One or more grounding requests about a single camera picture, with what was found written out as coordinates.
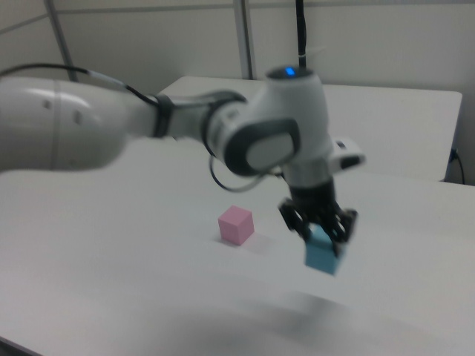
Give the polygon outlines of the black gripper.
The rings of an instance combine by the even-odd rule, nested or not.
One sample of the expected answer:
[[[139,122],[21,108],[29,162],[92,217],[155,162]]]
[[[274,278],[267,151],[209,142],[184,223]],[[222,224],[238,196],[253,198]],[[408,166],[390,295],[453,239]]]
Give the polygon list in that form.
[[[278,206],[287,228],[307,242],[310,238],[309,221],[328,223],[327,235],[332,251],[340,257],[353,235],[358,212],[337,207],[334,179],[307,188],[290,186],[289,191],[292,199],[285,198]]]

